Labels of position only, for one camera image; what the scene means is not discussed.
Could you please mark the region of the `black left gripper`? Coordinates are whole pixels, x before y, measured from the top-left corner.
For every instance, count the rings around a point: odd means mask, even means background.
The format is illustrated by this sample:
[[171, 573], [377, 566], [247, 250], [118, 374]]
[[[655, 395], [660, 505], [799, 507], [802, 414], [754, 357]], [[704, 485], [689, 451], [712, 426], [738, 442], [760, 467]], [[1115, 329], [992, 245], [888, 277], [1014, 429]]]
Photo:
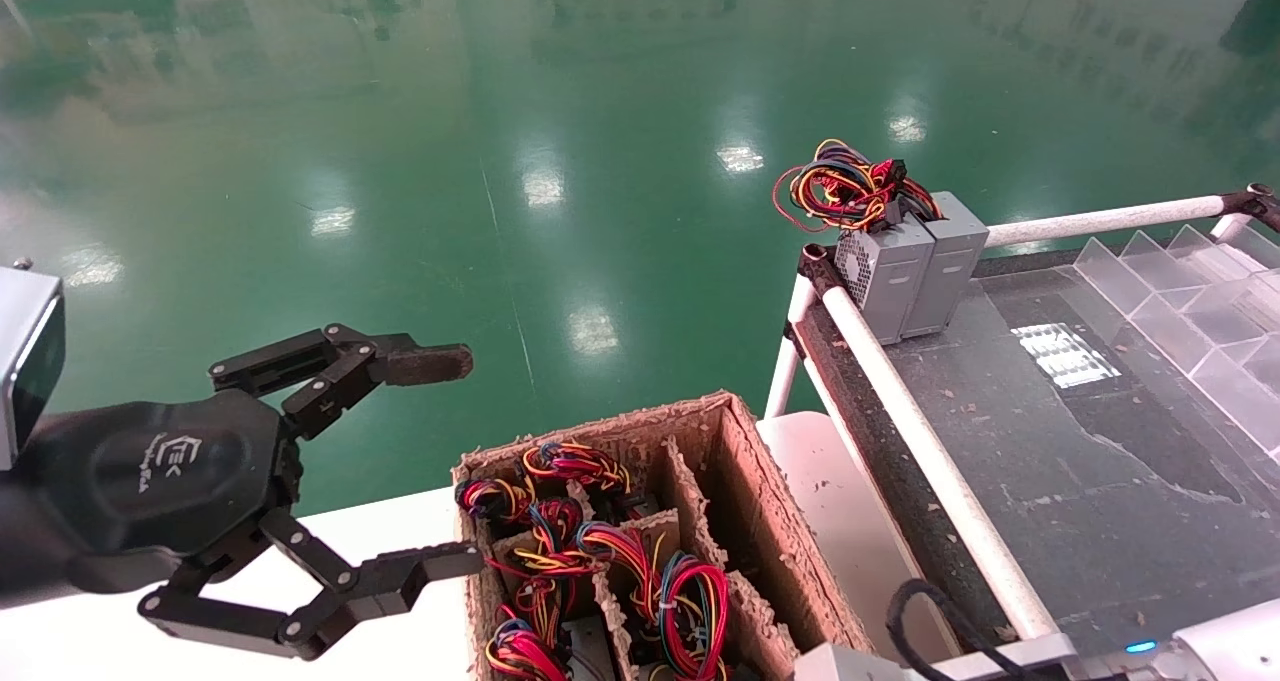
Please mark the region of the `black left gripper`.
[[[444, 543], [349, 565], [288, 512], [302, 475], [294, 435], [314, 440], [380, 385], [456, 381], [472, 367], [465, 344], [330, 324], [215, 362], [219, 393], [206, 399], [38, 422], [36, 590], [132, 593], [169, 580], [138, 604], [165, 635], [301, 661], [362, 622], [410, 613], [429, 584], [479, 573], [483, 554]], [[297, 389], [282, 415], [256, 399], [287, 388]], [[202, 595], [268, 541], [320, 585], [310, 603], [283, 612]]]

